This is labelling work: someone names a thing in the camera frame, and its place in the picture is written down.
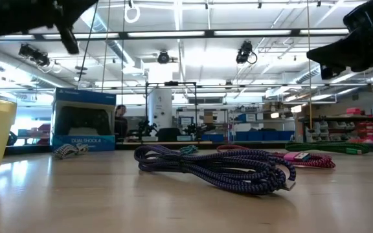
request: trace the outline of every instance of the dualshock 4 box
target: dualshock 4 box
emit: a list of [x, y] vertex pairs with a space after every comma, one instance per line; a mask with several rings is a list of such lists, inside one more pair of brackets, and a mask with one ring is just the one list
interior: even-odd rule
[[52, 105], [50, 145], [70, 144], [89, 151], [115, 150], [116, 95], [56, 88]]

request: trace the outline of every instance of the green object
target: green object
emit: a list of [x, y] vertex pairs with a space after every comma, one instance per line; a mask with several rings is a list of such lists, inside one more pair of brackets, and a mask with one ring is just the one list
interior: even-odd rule
[[179, 149], [179, 151], [181, 152], [181, 155], [192, 155], [198, 152], [198, 147], [189, 145]]
[[329, 142], [329, 143], [296, 143], [290, 142], [286, 144], [288, 151], [308, 151], [321, 150], [336, 153], [347, 153], [351, 155], [362, 155], [369, 152], [369, 147], [362, 143], [351, 142]]

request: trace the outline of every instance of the table surface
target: table surface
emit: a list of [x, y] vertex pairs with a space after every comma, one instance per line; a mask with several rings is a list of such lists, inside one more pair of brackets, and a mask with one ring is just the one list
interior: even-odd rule
[[297, 168], [290, 192], [254, 197], [140, 172], [133, 151], [8, 157], [0, 232], [373, 232], [373, 153], [333, 159], [334, 170]]

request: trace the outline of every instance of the person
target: person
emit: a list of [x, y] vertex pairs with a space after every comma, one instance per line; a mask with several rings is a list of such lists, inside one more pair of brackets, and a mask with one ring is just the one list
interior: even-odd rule
[[122, 142], [128, 133], [128, 120], [123, 116], [126, 113], [126, 106], [120, 104], [115, 111], [115, 136], [116, 141]]

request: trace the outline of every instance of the blue braided cable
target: blue braided cable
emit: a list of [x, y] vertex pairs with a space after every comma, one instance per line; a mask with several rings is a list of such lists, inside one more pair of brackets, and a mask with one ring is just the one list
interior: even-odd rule
[[[192, 155], [191, 148], [180, 153], [164, 146], [140, 146], [134, 157], [142, 171], [191, 173], [221, 189], [244, 194], [266, 195], [279, 189], [289, 190], [296, 179], [293, 165], [267, 151], [233, 150]], [[287, 180], [286, 174], [276, 165], [289, 170]]]

